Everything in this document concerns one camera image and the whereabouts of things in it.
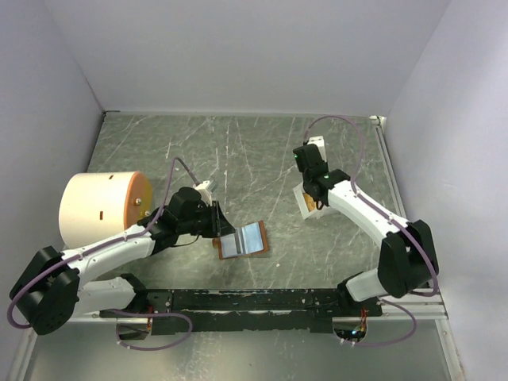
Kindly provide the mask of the white card tray box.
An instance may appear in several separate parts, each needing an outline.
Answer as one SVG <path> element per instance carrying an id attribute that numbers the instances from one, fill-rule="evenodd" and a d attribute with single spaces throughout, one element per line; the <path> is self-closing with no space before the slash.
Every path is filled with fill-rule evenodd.
<path id="1" fill-rule="evenodd" d="M 335 210 L 328 206 L 323 206 L 319 210 L 317 203 L 304 191 L 303 183 L 294 187 L 293 192 L 303 220 L 320 219 L 336 213 Z"/>

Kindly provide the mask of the brown leather card holder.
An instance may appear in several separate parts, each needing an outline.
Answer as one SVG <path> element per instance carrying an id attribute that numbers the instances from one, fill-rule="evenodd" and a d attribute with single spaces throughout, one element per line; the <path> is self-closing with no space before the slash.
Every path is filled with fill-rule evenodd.
<path id="1" fill-rule="evenodd" d="M 220 260 L 251 256 L 269 251 L 267 231 L 263 221 L 237 228 L 234 234 L 214 238 L 213 247 Z"/>

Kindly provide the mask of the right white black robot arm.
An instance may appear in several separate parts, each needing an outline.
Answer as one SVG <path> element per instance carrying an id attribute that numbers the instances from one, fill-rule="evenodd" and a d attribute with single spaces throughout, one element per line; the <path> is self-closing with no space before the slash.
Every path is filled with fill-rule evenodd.
<path id="1" fill-rule="evenodd" d="M 367 299 L 385 295 L 401 298 L 427 282 L 433 284 L 433 290 L 426 295 L 437 293 L 439 266 L 427 223 L 393 214 L 363 192 L 353 177 L 339 169 L 329 170 L 317 145 L 304 144 L 295 148 L 293 155 L 302 174 L 303 190 L 316 207 L 325 206 L 345 215 L 379 246 L 377 267 L 343 282 L 346 290 L 337 296 L 341 313 L 352 316 Z"/>

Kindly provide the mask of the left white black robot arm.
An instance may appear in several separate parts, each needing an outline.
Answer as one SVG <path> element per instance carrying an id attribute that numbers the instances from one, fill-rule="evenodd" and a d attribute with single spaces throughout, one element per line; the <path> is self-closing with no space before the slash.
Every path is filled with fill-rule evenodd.
<path id="1" fill-rule="evenodd" d="M 182 187 L 151 214 L 105 240 L 62 252 L 52 246 L 36 252 L 10 291 L 7 321 L 39 335 L 54 332 L 83 302 L 79 292 L 100 275 L 134 260 L 175 247 L 182 235 L 214 239 L 235 229 L 219 202 Z"/>

